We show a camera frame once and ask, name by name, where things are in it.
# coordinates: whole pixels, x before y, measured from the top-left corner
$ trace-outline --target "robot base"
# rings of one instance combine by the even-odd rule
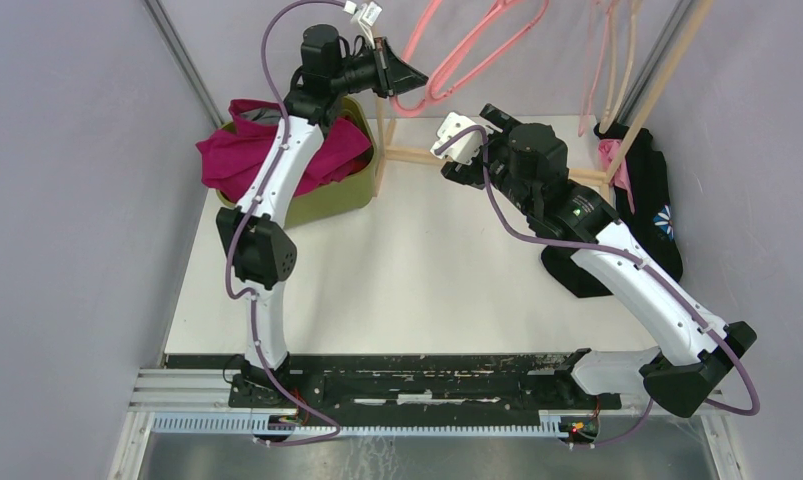
[[[578,358],[577,352],[291,355],[278,379],[348,427],[534,426],[540,410],[592,411],[599,403],[605,410],[620,409],[618,395],[587,395],[575,384],[570,371]],[[220,369],[235,363],[232,357],[170,356],[166,367]],[[289,406],[263,382],[264,375],[241,370],[234,376],[230,407]]]

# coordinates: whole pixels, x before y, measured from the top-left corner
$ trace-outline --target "magenta towel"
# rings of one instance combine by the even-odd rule
[[[610,168],[610,164],[613,163],[613,159],[616,158],[616,153],[619,152],[619,147],[621,146],[621,140],[608,138],[598,142],[598,158],[601,160],[601,166]],[[631,213],[634,213],[634,194],[631,191],[631,177],[628,176],[627,160],[622,160],[622,165],[613,175],[613,185],[628,192],[628,204],[631,207]]]
[[[210,138],[195,145],[201,152],[201,182],[220,190],[233,202],[251,186],[277,133],[277,125],[260,125],[240,116],[258,108],[279,110],[276,103],[233,100],[229,111],[236,133],[216,130]],[[344,179],[354,170],[354,160],[369,147],[371,142],[360,129],[344,118],[338,119],[307,165],[295,196]]]

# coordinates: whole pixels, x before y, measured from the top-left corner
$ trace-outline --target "green basket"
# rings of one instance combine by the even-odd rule
[[[360,155],[361,160],[367,160],[368,166],[359,172],[345,177],[341,182],[323,185],[310,193],[292,199],[289,212],[286,214],[286,227],[296,227],[305,223],[314,222],[322,218],[332,217],[340,213],[350,212],[363,208],[372,201],[375,192],[378,158],[375,155],[374,136],[372,136],[369,123],[363,113],[363,107],[350,97],[342,99],[342,113],[340,117],[347,119],[360,129],[372,144],[368,150]],[[233,123],[223,125],[222,130],[233,133]],[[233,207],[230,202],[218,192],[218,198],[227,207]]]

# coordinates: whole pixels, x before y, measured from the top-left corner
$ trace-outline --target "plastic hanger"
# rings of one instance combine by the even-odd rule
[[[637,49],[637,18],[639,17],[639,11],[642,8],[642,0],[631,0],[631,18],[630,18],[630,31],[629,31],[629,39],[628,39],[628,60],[627,65],[625,66],[625,74],[622,77],[622,83],[619,86],[619,94],[616,97],[616,103],[612,106],[613,100],[613,90],[615,88],[614,80],[616,78],[616,29],[611,28],[610,33],[610,81],[607,83],[607,102],[604,105],[604,114],[601,117],[601,124],[598,127],[598,131],[601,133],[607,133],[607,130],[610,128],[610,125],[613,124],[613,121],[616,119],[616,116],[619,114],[619,109],[622,108],[622,102],[625,100],[625,92],[628,89],[628,83],[631,80],[631,73],[634,69],[634,56],[636,55]]]
[[[601,122],[599,125],[599,132],[605,133],[610,128],[610,125],[616,118],[616,115],[619,113],[619,109],[622,108],[622,102],[625,98],[625,93],[628,88],[628,83],[630,82],[631,73],[634,68],[634,57],[636,55],[636,43],[637,43],[637,17],[639,16],[640,8],[642,8],[642,0],[631,0],[630,1],[630,38],[628,41],[628,59],[627,65],[625,67],[625,74],[622,78],[621,85],[619,87],[619,93],[616,98],[616,102],[613,102],[613,92],[616,90],[616,69],[618,67],[617,61],[617,52],[618,48],[616,46],[616,38],[617,38],[617,31],[616,31],[616,13],[619,7],[620,0],[611,0],[610,4],[607,6],[607,10],[605,12],[605,21],[604,21],[604,33],[602,34],[602,41],[601,41],[601,52],[598,56],[598,64],[595,69],[595,76],[593,78],[592,87],[587,92],[587,85],[588,81],[584,80],[584,94],[581,99],[581,121],[578,126],[578,136],[583,136],[586,133],[587,129],[587,121],[589,119],[589,115],[592,111],[592,104],[593,100],[595,99],[595,91],[598,87],[598,79],[601,76],[601,68],[604,65],[604,57],[607,52],[607,49],[610,49],[610,60],[609,64],[609,78],[607,81],[607,100],[604,105],[604,113],[601,117]],[[595,17],[595,10],[596,7],[602,5],[602,0],[592,0],[591,10],[590,10],[590,21],[589,21],[589,34],[587,40],[587,58],[591,57],[590,49],[592,47],[592,32],[593,32],[593,24],[594,17]]]
[[[457,67],[460,66],[460,63],[466,57],[466,55],[471,51],[474,47],[475,43],[477,43],[478,39],[480,38],[481,34],[486,31],[501,15],[507,13],[511,8],[519,4],[524,0],[495,0],[490,7],[489,12],[484,16],[484,18],[466,35],[464,38],[455,48],[454,50],[442,61],[442,63],[436,68],[433,74],[430,76],[427,85],[425,86],[425,96],[419,103],[412,108],[407,108],[401,105],[398,101],[398,97],[394,97],[391,101],[392,106],[395,108],[395,111],[398,112],[399,115],[405,117],[412,117],[420,115],[425,108],[436,105],[446,98],[450,97],[452,94],[463,88],[470,80],[478,76],[481,72],[486,70],[492,62],[494,62],[498,57],[503,55],[507,50],[509,50],[519,39],[524,36],[526,33],[530,31],[542,17],[545,15],[546,10],[548,9],[548,4],[550,0],[543,0],[543,3],[537,12],[537,14],[531,19],[531,21],[525,25],[519,32],[513,35],[509,40],[504,42],[503,45],[498,47],[493,53],[491,53],[484,61],[478,64],[475,68],[473,68],[469,73],[463,76],[457,83],[448,87],[447,90],[440,93],[439,90],[445,86],[445,83],[454,74],[454,71]],[[412,57],[413,52],[416,50],[416,46],[419,43],[419,40],[424,33],[425,28],[427,28],[428,23],[430,22],[433,15],[436,13],[436,10],[439,9],[442,0],[431,0],[430,4],[427,6],[425,11],[422,13],[422,16],[419,18],[419,22],[416,24],[416,29],[413,31],[413,34],[410,35],[410,41],[407,43],[407,47],[404,49],[404,53],[402,54],[401,58],[406,62],[410,60]]]

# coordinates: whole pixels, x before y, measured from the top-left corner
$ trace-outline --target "gray wall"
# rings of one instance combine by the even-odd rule
[[[0,479],[103,478],[203,192],[142,3],[0,0]]]
[[[803,479],[803,1],[717,1],[648,126],[685,287],[760,336],[763,411],[735,420],[747,478]]]

